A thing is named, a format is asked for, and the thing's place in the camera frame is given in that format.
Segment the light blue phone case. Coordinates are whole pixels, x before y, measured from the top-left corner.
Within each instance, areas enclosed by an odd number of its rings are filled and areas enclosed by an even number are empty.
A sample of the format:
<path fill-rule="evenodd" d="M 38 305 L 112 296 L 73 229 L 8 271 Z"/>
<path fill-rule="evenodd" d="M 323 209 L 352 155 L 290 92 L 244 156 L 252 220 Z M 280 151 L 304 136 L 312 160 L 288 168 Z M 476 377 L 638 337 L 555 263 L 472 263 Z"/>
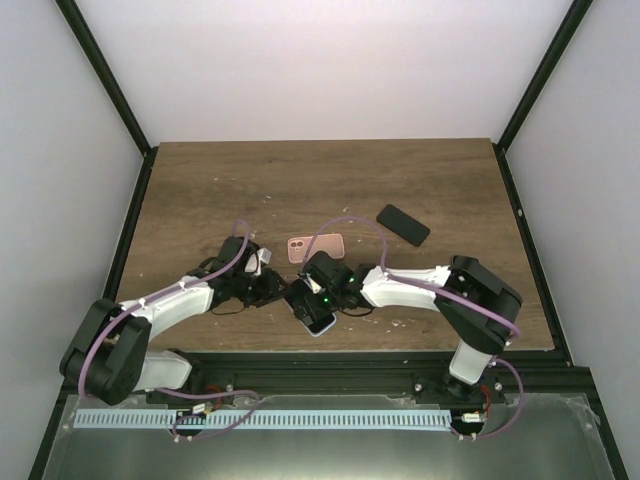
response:
<path fill-rule="evenodd" d="M 298 279 L 289 285 L 284 301 L 311 336 L 322 335 L 336 322 L 329 300 L 314 293 L 304 280 Z"/>

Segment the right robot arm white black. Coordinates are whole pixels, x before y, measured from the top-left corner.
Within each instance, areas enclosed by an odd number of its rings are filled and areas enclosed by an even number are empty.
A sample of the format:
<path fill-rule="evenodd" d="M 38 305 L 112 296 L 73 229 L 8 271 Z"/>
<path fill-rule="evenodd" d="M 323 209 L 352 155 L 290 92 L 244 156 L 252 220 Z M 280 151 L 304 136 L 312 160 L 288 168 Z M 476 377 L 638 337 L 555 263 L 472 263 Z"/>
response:
<path fill-rule="evenodd" d="M 431 269 L 390 269 L 360 264 L 354 270 L 324 252 L 314 254 L 285 301 L 313 336 L 336 322 L 336 313 L 400 306 L 440 313 L 459 337 L 444 378 L 458 403 L 480 390 L 485 369 L 519 335 L 515 326 L 523 299 L 478 259 L 454 256 Z"/>

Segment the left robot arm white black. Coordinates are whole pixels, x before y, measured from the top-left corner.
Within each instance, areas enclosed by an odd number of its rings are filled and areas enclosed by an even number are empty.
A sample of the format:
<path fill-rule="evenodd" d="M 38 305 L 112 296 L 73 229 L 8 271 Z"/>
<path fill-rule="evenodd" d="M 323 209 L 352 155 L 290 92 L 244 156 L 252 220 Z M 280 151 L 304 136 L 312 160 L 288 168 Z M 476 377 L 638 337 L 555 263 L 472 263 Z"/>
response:
<path fill-rule="evenodd" d="M 268 263 L 271 253 L 245 237 L 229 236 L 219 253 L 177 282 L 145 297 L 116 303 L 95 301 L 62 356 L 59 372 L 114 406 L 138 391 L 169 389 L 181 403 L 196 402 L 203 377 L 185 355 L 152 351 L 150 342 L 175 325 L 229 300 L 260 308 L 281 299 L 285 280 Z"/>

